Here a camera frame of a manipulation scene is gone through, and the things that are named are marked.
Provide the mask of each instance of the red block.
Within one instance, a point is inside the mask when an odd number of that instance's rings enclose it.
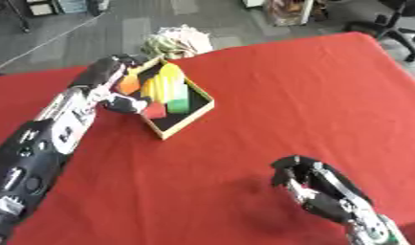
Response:
[[[158,102],[152,102],[143,110],[142,114],[148,119],[162,119],[167,115],[164,104]]]

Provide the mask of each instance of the gray carpet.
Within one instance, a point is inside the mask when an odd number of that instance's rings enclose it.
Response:
[[[330,19],[306,26],[274,27],[262,9],[244,8],[241,0],[112,0],[110,9],[94,19],[85,13],[38,17],[32,31],[21,33],[18,21],[0,12],[0,70],[18,73],[85,65],[118,53],[138,54],[143,39],[160,27],[187,24],[211,33],[215,49],[340,32],[349,20],[371,20],[391,12],[376,0],[331,4]],[[415,17],[403,26],[415,28]],[[394,41],[382,45],[415,76],[415,62],[402,60],[407,51]]]

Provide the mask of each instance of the chair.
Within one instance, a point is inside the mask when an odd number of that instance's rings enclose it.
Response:
[[[9,7],[12,12],[17,16],[21,23],[21,29],[23,32],[28,33],[30,31],[29,22],[20,12],[20,10],[13,4],[12,0],[0,0],[0,11]]]
[[[410,55],[405,59],[406,62],[413,62],[415,60],[415,35],[410,40],[405,34],[415,34],[415,30],[410,30],[407,28],[397,27],[397,23],[400,18],[403,16],[405,8],[410,4],[414,5],[415,0],[405,0],[400,6],[393,12],[392,16],[388,18],[386,15],[379,14],[374,22],[370,21],[352,21],[346,24],[344,27],[345,32],[354,31],[354,28],[363,29],[372,31],[373,36],[377,39],[384,37],[390,37],[402,45],[404,45],[410,52]]]

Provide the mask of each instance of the robotic arm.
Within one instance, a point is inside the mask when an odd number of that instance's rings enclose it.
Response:
[[[127,68],[136,65],[129,56],[99,60],[0,145],[0,244],[53,187],[93,124],[99,103],[107,109],[136,114],[150,103],[112,92]]]
[[[273,186],[283,186],[305,211],[345,227],[351,245],[409,245],[395,223],[333,167],[291,156],[273,163]]]

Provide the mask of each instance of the red tablecloth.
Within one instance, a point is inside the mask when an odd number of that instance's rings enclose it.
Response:
[[[341,227],[269,185],[270,163],[333,163],[415,244],[415,80],[356,33],[177,61],[216,108],[165,142],[99,110],[12,245],[345,244]],[[0,78],[0,143],[81,68]]]

